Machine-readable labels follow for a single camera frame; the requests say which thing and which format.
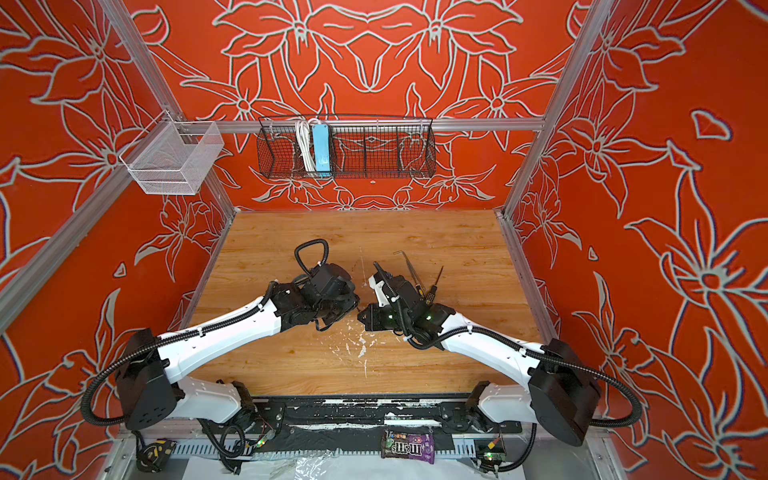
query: floral pattern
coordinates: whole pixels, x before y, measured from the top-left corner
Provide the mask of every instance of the floral pattern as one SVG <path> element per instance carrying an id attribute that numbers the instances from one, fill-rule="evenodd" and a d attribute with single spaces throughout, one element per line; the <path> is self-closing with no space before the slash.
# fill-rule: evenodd
<path id="1" fill-rule="evenodd" d="M 516 179 L 513 224 L 553 324 L 641 400 L 641 420 L 614 431 L 630 478 L 768 468 L 768 216 L 751 180 L 766 174 L 763 136 L 732 109 L 765 103 L 733 56 L 766 50 L 766 20 L 755 2 L 615 2 L 533 174 Z M 692 73 L 704 69 L 738 80 Z M 721 89 L 737 93 L 707 93 Z M 603 408 L 628 406 L 608 390 Z"/>
<path id="2" fill-rule="evenodd" d="M 97 2 L 15 3 L 0 16 L 2 289 L 160 108 Z"/>
<path id="3" fill-rule="evenodd" d="M 95 0 L 2 2 L 0 18 L 1 290 L 118 168 L 160 108 Z M 136 329 L 159 333 L 184 318 L 226 222 L 205 186 L 184 199 L 136 185 L 123 192 L 0 336 L 0 476 L 102 473 L 117 430 L 84 422 L 83 391 Z M 170 270 L 144 247 L 164 234 Z M 94 409 L 119 414 L 111 379 Z"/>
<path id="4" fill-rule="evenodd" d="M 13 478 L 99 473 L 117 430 L 85 423 L 80 398 L 135 331 L 181 325 L 225 227 L 211 199 L 206 186 L 196 197 L 163 198 L 131 185 L 2 335 L 0 362 L 9 375 L 0 386 L 0 472 Z M 157 222 L 158 212 L 166 223 Z M 165 233 L 168 226 L 176 230 Z M 151 255 L 145 243 L 166 235 L 174 270 L 168 253 Z M 144 257 L 134 265 L 137 252 Z M 179 271 L 184 275 L 171 276 Z M 64 320 L 57 325 L 49 322 L 51 304 Z M 45 336 L 38 335 L 42 330 Z M 119 415 L 111 379 L 97 391 L 94 410 Z"/>
<path id="5" fill-rule="evenodd" d="M 583 0 L 546 8 L 535 0 L 417 3 L 237 0 L 201 5 L 190 16 L 178 2 L 126 1 L 188 117 L 248 121 L 295 113 L 541 116 L 589 7 Z M 542 22 L 560 27 L 543 36 Z M 191 48 L 189 35 L 210 41 Z M 266 179 L 253 135 L 232 134 L 225 141 L 234 155 L 217 162 L 217 173 L 245 210 L 493 208 L 522 161 L 513 152 L 532 135 L 439 134 L 431 181 L 371 184 Z"/>

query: white floor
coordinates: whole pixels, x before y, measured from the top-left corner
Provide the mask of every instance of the white floor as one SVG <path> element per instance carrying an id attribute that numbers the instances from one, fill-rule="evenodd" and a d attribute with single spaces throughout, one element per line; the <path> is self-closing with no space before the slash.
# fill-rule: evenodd
<path id="1" fill-rule="evenodd" d="M 217 460 L 190 458 L 183 480 L 486 480 L 493 474 L 481 474 L 456 460 L 435 460 L 434 465 L 419 460 L 340 456 L 298 458 L 274 462 L 243 464 L 240 477 L 233 477 Z M 525 480 L 522 468 L 501 473 L 504 480 Z"/>

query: robotic arm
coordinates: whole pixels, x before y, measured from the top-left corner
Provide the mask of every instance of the robotic arm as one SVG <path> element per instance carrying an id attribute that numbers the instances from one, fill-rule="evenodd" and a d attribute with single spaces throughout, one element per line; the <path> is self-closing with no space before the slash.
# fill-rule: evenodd
<path id="1" fill-rule="evenodd" d="M 318 243 L 323 245 L 323 259 L 308 269 L 300 251 Z M 294 281 L 274 281 L 263 296 L 200 325 L 157 337 L 150 329 L 136 332 L 123 356 L 86 389 L 83 418 L 95 425 L 125 423 L 130 430 L 145 429 L 167 417 L 195 418 L 247 431 L 257 412 L 242 383 L 224 385 L 187 375 L 239 346 L 297 325 L 314 322 L 318 330 L 328 329 L 355 309 L 359 297 L 351 277 L 342 267 L 327 263 L 328 254 L 325 240 L 302 243 L 294 256 L 305 274 Z M 91 403 L 99 385 L 112 373 L 123 415 L 106 419 L 93 412 Z M 205 431 L 206 423 L 201 424 Z"/>
<path id="2" fill-rule="evenodd" d="M 461 353 L 515 380 L 524 395 L 514 387 L 496 384 L 482 383 L 475 389 L 482 388 L 477 407 L 493 422 L 532 422 L 555 438 L 579 446 L 590 425 L 615 428 L 640 418 L 641 404 L 632 391 L 582 365 L 568 344 L 557 339 L 549 345 L 525 342 L 486 329 L 448 306 L 432 303 L 429 296 L 422 297 L 403 276 L 393 277 L 374 265 L 377 272 L 369 285 L 377 303 L 360 312 L 358 320 L 367 331 L 400 331 L 417 349 L 435 346 Z M 632 404 L 632 413 L 622 419 L 593 419 L 602 393 L 596 379 L 619 389 Z"/>

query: screwdriver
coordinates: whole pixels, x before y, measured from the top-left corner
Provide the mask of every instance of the screwdriver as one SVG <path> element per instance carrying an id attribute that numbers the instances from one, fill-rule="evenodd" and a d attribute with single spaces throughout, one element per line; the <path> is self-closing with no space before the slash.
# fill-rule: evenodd
<path id="1" fill-rule="evenodd" d="M 440 267 L 440 272 L 437 274 L 437 279 L 435 279 L 435 284 L 432 285 L 432 288 L 429 289 L 429 293 L 427 293 L 427 297 L 426 297 L 427 305 L 432 305 L 432 302 L 435 301 L 435 294 L 437 293 L 437 282 L 440 281 L 440 276 L 442 275 L 443 268 L 445 268 L 445 265 Z"/>
<path id="2" fill-rule="evenodd" d="M 411 260 L 408 260 L 408 255 L 406 255 L 406 252 L 402 250 L 397 250 L 395 252 L 395 255 L 397 255 L 398 253 L 402 253 L 402 255 L 405 257 L 406 265 L 408 265 L 408 270 L 411 273 L 411 277 L 413 278 L 413 281 L 416 282 L 416 285 L 415 285 L 416 291 L 418 291 L 419 295 L 422 298 L 424 298 L 424 290 L 422 290 L 422 279 L 419 278 L 419 275 L 416 273 L 416 269 L 413 268 L 413 265 L 411 264 Z"/>

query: wood grain surface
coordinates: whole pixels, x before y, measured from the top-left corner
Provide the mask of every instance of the wood grain surface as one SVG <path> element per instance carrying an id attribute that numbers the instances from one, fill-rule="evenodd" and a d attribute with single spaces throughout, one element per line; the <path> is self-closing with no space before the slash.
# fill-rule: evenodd
<path id="1" fill-rule="evenodd" d="M 197 305 L 192 324 L 263 295 L 267 284 L 301 273 L 293 249 L 313 238 L 330 244 L 329 262 L 346 269 L 360 308 L 374 301 L 373 261 L 410 280 L 404 250 L 427 290 L 440 266 L 437 303 L 520 339 L 539 341 L 535 321 L 491 211 L 307 212 L 238 214 Z M 308 247 L 307 265 L 322 255 Z M 242 346 L 197 369 L 193 377 L 239 380 L 254 395 L 469 392 L 482 380 L 512 381 L 468 357 L 419 351 L 391 332 L 368 333 L 356 312 L 325 332 L 314 324 Z"/>

